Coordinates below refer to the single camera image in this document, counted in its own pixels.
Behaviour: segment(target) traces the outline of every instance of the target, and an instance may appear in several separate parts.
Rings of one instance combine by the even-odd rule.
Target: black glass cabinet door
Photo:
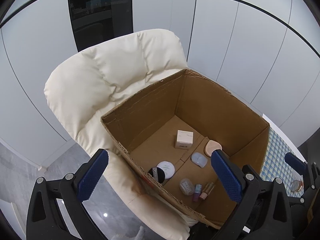
[[[78,51],[133,32],[132,0],[68,0]]]

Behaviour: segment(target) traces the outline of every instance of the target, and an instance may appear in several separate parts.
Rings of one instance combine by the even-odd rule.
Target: gray floor
[[[46,180],[61,179],[69,172],[75,172],[82,163],[89,160],[84,150],[75,144],[64,155],[58,158],[43,175],[37,168],[26,163],[7,148],[0,144],[0,198],[7,202],[14,202],[24,223],[27,220],[28,205],[36,179],[44,176]],[[144,225],[122,202],[104,177],[101,177],[92,196],[83,202],[100,230],[109,239],[116,234],[128,237],[136,236],[139,227],[146,229],[145,239],[163,239]],[[70,218],[59,202],[62,214],[70,232],[77,232],[71,224]]]

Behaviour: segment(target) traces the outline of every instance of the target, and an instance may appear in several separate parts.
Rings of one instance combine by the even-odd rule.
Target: screw
[[[66,179],[67,180],[70,180],[70,179],[72,179],[73,178],[73,174],[72,173],[68,173],[67,175],[66,175]]]
[[[250,173],[246,174],[245,176],[248,180],[253,180],[254,179],[254,176]]]
[[[40,184],[40,183],[42,183],[42,182],[43,182],[43,178],[42,178],[42,177],[40,177],[40,178],[37,179],[37,183],[38,183],[38,184]]]
[[[276,178],[276,183],[281,184],[281,183],[282,183],[282,179],[280,179],[280,178]]]

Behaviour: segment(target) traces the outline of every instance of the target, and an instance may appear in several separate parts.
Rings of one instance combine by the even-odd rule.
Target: blue checkered tablecloth
[[[270,127],[269,142],[260,177],[267,181],[273,181],[276,177],[279,177],[284,183],[288,196],[301,197],[303,189],[300,192],[292,192],[290,190],[294,179],[292,177],[292,168],[284,161],[284,156],[288,152],[292,152],[292,150]]]

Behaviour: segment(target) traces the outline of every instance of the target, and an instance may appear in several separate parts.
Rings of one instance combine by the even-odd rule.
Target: cardboard seam
[[[184,70],[181,70],[181,71],[175,73],[175,74],[180,73],[180,76],[177,77],[177,78],[175,78],[175,79],[172,79],[171,81],[175,81],[175,80],[179,79],[179,78],[183,75],[181,72],[183,72]],[[144,91],[145,89],[149,89],[150,87],[155,86],[156,84],[158,84],[159,82],[162,82],[162,81],[163,81],[163,79],[162,79],[162,80],[159,80],[159,81],[157,81],[157,82],[154,82],[153,84],[151,84],[151,85],[149,85],[149,86],[146,86],[145,88],[139,90],[138,92],[136,92],[136,93],[133,94],[132,96],[128,97],[127,99],[125,99],[124,101],[122,101],[121,103],[119,103],[116,107],[114,107],[113,109],[111,109],[110,111],[108,111],[107,113],[105,113],[105,114],[101,117],[101,121],[103,122],[103,118],[107,117],[109,114],[111,114],[111,113],[113,113],[114,111],[116,111],[118,108],[120,108],[123,104],[125,104],[128,100],[130,100],[130,99],[131,99],[133,96],[135,96],[136,94]]]
[[[125,135],[125,133],[124,133],[124,130],[123,130],[122,124],[119,122],[119,119],[118,119],[117,113],[115,113],[115,119],[116,119],[116,124],[117,124],[117,126],[120,128],[121,133],[122,133],[122,134],[123,134],[123,136],[124,136],[124,139],[127,141],[127,137],[126,137],[126,135]]]
[[[146,129],[148,129],[149,127],[151,127],[151,126],[153,126],[155,124],[155,122],[153,122],[152,124],[150,124],[150,125],[148,125],[145,129],[143,129],[140,133],[138,133],[136,136],[135,136],[135,138],[131,141],[131,143],[129,144],[129,146],[128,146],[128,148],[130,148],[131,146],[132,146],[132,143],[133,142],[135,142],[135,139],[140,135],[140,134],[142,134]]]
[[[183,81],[182,81],[182,84],[181,84],[181,88],[180,88],[180,91],[179,91],[179,95],[178,95],[178,100],[177,100],[177,104],[176,104],[176,107],[175,107],[175,110],[174,110],[174,114],[177,115],[177,110],[178,110],[178,107],[179,107],[179,103],[180,103],[180,98],[182,96],[182,93],[184,91],[184,87],[185,87],[185,84],[186,84],[186,79],[187,79],[187,76],[184,75],[183,76]]]
[[[201,133],[199,133],[199,137],[197,138],[197,140],[195,141],[195,143],[198,142],[198,139],[199,139],[201,136],[203,136],[203,135],[202,135]],[[199,147],[199,145],[200,145],[206,138],[208,138],[208,137],[204,137],[198,144],[195,144],[195,145],[196,145],[195,148],[193,148],[194,145],[192,145],[191,148],[188,149],[188,150],[181,156],[181,158],[183,158],[185,155],[188,155],[189,152],[192,152],[192,153],[193,153],[193,152]]]
[[[199,73],[195,74],[195,71],[192,71],[191,69],[187,69],[187,74],[186,76],[189,76],[191,78],[201,78],[201,79],[204,79],[204,80],[208,80],[210,83],[213,83],[216,87],[218,87],[220,90],[223,90],[225,91],[226,93],[228,93],[228,95],[236,98],[229,90],[225,89],[224,87],[222,87],[221,85],[219,85],[218,83],[216,83],[215,81],[209,79],[209,78],[206,78],[204,76],[201,76]]]
[[[243,148],[247,147],[252,141],[254,141],[259,135],[261,135],[265,129],[269,129],[270,125],[267,125],[255,138],[253,138],[250,142],[248,142],[245,146],[243,146],[240,150],[238,150],[236,153],[234,153],[233,155],[229,156],[230,158],[234,155],[236,155],[238,152],[240,152]]]
[[[169,81],[168,83],[166,83],[166,84],[164,84],[164,85],[167,85],[167,84],[169,84],[169,85],[171,85],[172,83],[174,83],[174,81],[176,81],[176,79],[175,80],[172,80],[172,81]],[[156,93],[155,95],[157,95],[157,94],[161,94],[161,92],[163,92],[163,90],[164,89],[161,89],[158,93]],[[148,97],[148,96],[150,96],[150,93],[151,92],[149,92],[148,94],[146,94],[146,95],[144,95],[142,98],[140,98],[137,102],[135,102],[134,104],[132,104],[132,106],[130,107],[130,108],[128,108],[127,109],[127,111],[129,111],[130,109],[132,109],[132,108],[134,108],[135,107],[135,105],[137,104],[137,103],[139,103],[141,100],[143,100],[145,97]],[[126,115],[128,115],[128,114],[132,114],[132,113],[135,113],[135,112],[137,112],[136,110],[134,110],[134,111],[131,111],[131,112],[129,112],[129,113],[126,113]]]

